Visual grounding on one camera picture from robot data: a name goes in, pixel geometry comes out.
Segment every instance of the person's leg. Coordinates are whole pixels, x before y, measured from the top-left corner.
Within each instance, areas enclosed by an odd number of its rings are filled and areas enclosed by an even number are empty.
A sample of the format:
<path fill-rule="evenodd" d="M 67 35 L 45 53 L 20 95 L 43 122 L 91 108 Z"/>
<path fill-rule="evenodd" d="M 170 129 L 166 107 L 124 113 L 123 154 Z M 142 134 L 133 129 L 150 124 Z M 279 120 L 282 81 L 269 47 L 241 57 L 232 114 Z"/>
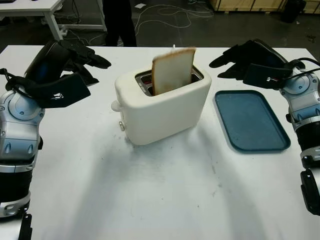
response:
<path fill-rule="evenodd" d="M 132 22 L 132 12 L 129 0 L 117 0 L 121 2 L 119 11 L 121 12 L 121 20 L 119 25 L 119 35 L 125 47 L 136 47 L 136 32 L 134 23 Z"/>
<path fill-rule="evenodd" d="M 107 30 L 105 37 L 105 45 L 108 47 L 116 47 L 119 39 L 118 28 L 118 5 L 112 0 L 103 0 L 104 22 Z"/>

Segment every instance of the wooden crate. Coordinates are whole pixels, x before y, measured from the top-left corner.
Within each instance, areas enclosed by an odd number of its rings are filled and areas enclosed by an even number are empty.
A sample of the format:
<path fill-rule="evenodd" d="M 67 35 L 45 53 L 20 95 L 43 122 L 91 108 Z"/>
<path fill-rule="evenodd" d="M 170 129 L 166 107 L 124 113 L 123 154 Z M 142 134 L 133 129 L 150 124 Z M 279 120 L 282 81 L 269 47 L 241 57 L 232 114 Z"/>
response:
<path fill-rule="evenodd" d="M 287 0 L 210 0 L 215 11 L 283 11 Z M 306 0 L 306 14 L 320 14 L 320 0 Z"/>
<path fill-rule="evenodd" d="M 306 6 L 303 10 L 305 14 L 319 14 L 320 0 L 306 1 Z"/>
<path fill-rule="evenodd" d="M 215 11 L 250 11 L 254 0 L 210 0 Z"/>
<path fill-rule="evenodd" d="M 276 12 L 284 2 L 284 0 L 256 0 L 251 11 Z"/>

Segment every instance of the black cable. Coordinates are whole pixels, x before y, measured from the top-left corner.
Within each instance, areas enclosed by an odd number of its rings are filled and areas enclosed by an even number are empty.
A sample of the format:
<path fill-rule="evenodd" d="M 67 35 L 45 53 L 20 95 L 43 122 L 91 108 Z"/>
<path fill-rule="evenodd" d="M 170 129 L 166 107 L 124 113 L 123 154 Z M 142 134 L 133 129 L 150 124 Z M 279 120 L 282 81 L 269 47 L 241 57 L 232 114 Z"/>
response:
<path fill-rule="evenodd" d="M 11 74 L 11 73 L 9 73 L 8 71 L 7 71 L 7 69 L 5 69 L 5 68 L 2 68 L 2 69 L 0 69 L 0 75 L 4 75 L 5 76 L 5 78 L 6 78 L 6 80 L 8 81 L 8 83 L 10 83 L 11 82 L 11 79 L 10 78 L 14 78 L 15 77 L 15 75 L 13 75 L 13 74 Z M 25 97 L 28 97 L 28 98 L 31 98 L 31 99 L 34 99 L 32 96 L 30 96 L 29 94 L 27 94 L 27 93 L 25 93 L 25 92 L 23 92 L 23 91 L 21 91 L 17 86 L 12 86 L 12 89 L 13 90 L 15 90 L 17 93 L 19 93 L 19 94 L 21 94 L 21 95 L 23 95 L 23 96 L 25 96 Z"/>
<path fill-rule="evenodd" d="M 300 61 L 309 61 L 309 62 L 314 63 L 315 65 L 318 65 L 320 67 L 320 62 L 318 62 L 317 60 L 314 60 L 312 58 L 309 58 L 309 57 L 301 57 L 301 58 L 298 58 L 298 60 L 300 60 Z M 313 72 L 319 71 L 319 70 L 320 70 L 320 68 L 315 68 L 313 70 L 304 71 L 304 72 L 299 73 L 297 75 L 293 75 L 293 76 L 287 77 L 287 78 L 285 78 L 283 80 L 288 80 L 288 79 L 293 79 L 293 78 L 296 78 L 296 77 L 304 76 L 306 74 L 310 74 L 310 73 L 313 73 Z"/>
<path fill-rule="evenodd" d="M 312 58 L 309 58 L 309 57 L 301 57 L 298 60 L 300 60 L 300 61 L 309 61 L 309 62 L 312 62 L 315 65 L 318 65 L 320 67 L 320 62 L 318 62 L 317 60 L 314 60 Z"/>
<path fill-rule="evenodd" d="M 283 80 L 289 80 L 289 79 L 293 79 L 293 78 L 296 78 L 296 77 L 304 76 L 304 75 L 307 75 L 307 74 L 310 74 L 310 73 L 313 73 L 313 72 L 319 71 L 319 70 L 320 70 L 320 67 L 319 67 L 319 68 L 312 69 L 312 70 L 309 70 L 309 71 L 304 71 L 304 72 L 299 73 L 299 74 L 297 74 L 297 75 L 293 75 L 293 76 L 284 78 Z"/>
<path fill-rule="evenodd" d="M 77 21 L 76 21 L 76 24 L 79 24 L 80 23 L 80 14 L 79 14 L 79 10 L 78 10 L 78 7 L 77 7 L 77 4 L 76 4 L 76 1 L 75 0 L 72 0 L 72 11 L 73 13 L 74 12 L 74 8 L 76 10 L 76 16 L 77 16 Z"/>

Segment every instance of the blue tray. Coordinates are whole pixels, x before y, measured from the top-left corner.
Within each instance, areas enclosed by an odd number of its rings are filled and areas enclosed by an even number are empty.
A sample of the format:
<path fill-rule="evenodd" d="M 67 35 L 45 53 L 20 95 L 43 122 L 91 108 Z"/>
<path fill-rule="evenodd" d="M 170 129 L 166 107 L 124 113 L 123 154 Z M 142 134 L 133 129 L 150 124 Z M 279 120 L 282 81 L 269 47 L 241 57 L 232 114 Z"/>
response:
<path fill-rule="evenodd" d="M 275 152 L 290 147 L 286 131 L 260 92 L 219 91 L 214 98 L 226 134 L 236 150 Z"/>

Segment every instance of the toaster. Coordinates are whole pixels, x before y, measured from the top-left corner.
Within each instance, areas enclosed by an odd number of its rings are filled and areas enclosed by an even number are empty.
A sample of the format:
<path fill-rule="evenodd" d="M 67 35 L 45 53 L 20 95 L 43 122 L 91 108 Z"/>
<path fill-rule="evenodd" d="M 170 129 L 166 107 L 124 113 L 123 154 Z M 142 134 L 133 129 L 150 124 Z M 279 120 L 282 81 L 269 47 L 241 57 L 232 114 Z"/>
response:
<path fill-rule="evenodd" d="M 120 112 L 121 130 L 134 145 L 146 145 L 181 132 L 199 121 L 211 78 L 193 65 L 191 83 L 154 95 L 152 70 L 144 68 L 115 81 L 117 100 L 111 108 Z"/>

